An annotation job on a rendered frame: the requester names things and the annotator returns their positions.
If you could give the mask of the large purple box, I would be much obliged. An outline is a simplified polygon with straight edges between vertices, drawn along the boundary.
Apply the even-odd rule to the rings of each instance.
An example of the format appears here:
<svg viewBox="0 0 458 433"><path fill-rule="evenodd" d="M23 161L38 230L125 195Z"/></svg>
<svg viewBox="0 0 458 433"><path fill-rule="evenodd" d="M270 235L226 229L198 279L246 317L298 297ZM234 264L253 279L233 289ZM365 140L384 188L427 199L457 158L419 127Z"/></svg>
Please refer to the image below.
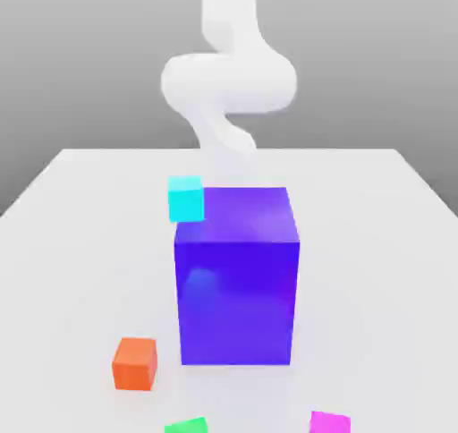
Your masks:
<svg viewBox="0 0 458 433"><path fill-rule="evenodd" d="M291 361L300 237L284 187L206 188L174 237L184 365Z"/></svg>

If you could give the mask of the small green cube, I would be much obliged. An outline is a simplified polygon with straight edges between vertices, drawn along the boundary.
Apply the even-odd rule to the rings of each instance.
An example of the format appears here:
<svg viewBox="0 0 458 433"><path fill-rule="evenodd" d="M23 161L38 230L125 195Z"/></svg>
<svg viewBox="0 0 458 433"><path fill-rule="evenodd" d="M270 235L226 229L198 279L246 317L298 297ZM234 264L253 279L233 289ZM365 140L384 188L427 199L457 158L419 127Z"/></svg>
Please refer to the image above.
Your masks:
<svg viewBox="0 0 458 433"><path fill-rule="evenodd" d="M164 433L208 433L208 424L204 417L181 420L166 425Z"/></svg>

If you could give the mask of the small cyan cube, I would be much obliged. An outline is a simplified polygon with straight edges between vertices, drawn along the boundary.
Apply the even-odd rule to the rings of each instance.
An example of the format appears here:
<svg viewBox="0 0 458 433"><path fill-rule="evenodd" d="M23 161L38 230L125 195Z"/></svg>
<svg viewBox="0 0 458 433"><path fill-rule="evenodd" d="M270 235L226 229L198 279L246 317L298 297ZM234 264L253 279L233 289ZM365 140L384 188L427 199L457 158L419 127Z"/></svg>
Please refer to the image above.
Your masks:
<svg viewBox="0 0 458 433"><path fill-rule="evenodd" d="M172 223L204 220L204 188L199 176L170 176L167 190L169 219Z"/></svg>

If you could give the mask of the small orange cube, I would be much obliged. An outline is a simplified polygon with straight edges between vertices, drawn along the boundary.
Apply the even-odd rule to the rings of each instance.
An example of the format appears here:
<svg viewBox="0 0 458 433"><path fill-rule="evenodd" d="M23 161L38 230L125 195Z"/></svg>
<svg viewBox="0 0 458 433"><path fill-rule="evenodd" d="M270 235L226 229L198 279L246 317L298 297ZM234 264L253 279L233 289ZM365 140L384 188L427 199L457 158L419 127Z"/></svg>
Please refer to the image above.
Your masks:
<svg viewBox="0 0 458 433"><path fill-rule="evenodd" d="M157 372L156 341L123 337L112 361L112 372L116 389L150 391Z"/></svg>

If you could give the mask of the small magenta cube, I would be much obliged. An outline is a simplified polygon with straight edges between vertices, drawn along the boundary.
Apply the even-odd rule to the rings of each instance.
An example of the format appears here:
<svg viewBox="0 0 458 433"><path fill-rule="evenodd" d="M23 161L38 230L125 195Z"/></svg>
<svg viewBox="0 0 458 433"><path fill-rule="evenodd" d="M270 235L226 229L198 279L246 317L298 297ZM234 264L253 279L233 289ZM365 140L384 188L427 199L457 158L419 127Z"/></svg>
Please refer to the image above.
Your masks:
<svg viewBox="0 0 458 433"><path fill-rule="evenodd" d="M309 433L351 433L351 418L327 412L312 412Z"/></svg>

